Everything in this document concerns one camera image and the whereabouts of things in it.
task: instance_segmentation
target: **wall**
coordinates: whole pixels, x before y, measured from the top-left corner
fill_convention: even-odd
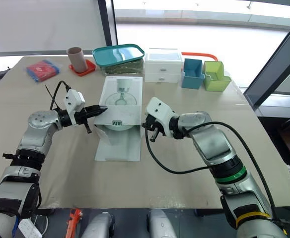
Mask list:
[[[106,46],[97,0],[0,0],[0,52]]]

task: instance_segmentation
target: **table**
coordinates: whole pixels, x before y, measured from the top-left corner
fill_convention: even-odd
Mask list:
[[[67,57],[48,57],[62,65],[61,73],[43,83],[35,83],[25,67],[45,57],[23,57],[0,82],[0,176],[10,161],[2,153],[14,153],[27,129],[27,119],[35,111],[48,110],[51,98],[45,84],[54,91],[60,80],[82,92],[86,105],[98,104],[104,76],[96,71],[84,77],[68,69]],[[62,105],[65,90],[57,102]],[[277,206],[290,205],[290,174],[248,102],[232,82],[223,92],[182,89],[175,83],[143,84],[143,111],[156,96],[175,112],[208,112],[213,120],[232,125],[245,139],[263,171]],[[223,128],[246,167],[264,191],[251,160],[238,139]],[[54,135],[42,167],[40,187],[42,207],[50,208],[221,208],[220,192],[208,170],[188,175],[164,171],[151,158],[143,137],[140,162],[96,162],[95,132],[87,134],[83,125],[67,127]],[[189,138],[159,137],[152,149],[171,169],[204,166]]]

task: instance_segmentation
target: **blue storage box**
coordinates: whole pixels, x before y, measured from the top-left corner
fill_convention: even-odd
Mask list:
[[[199,89],[205,80],[205,75],[201,73],[203,62],[200,59],[185,59],[182,75],[182,88]]]

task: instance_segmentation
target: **red tool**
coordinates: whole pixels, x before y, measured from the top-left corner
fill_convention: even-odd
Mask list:
[[[82,211],[80,209],[70,210],[70,219],[68,220],[68,228],[66,238],[75,238],[75,229],[82,218]]]

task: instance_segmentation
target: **red coaster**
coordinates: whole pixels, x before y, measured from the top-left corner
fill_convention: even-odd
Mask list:
[[[92,63],[91,61],[89,61],[88,59],[85,60],[86,64],[87,64],[87,71],[83,72],[83,73],[77,73],[72,64],[69,65],[69,68],[78,76],[82,77],[85,76],[93,71],[95,71],[96,65],[94,63]]]

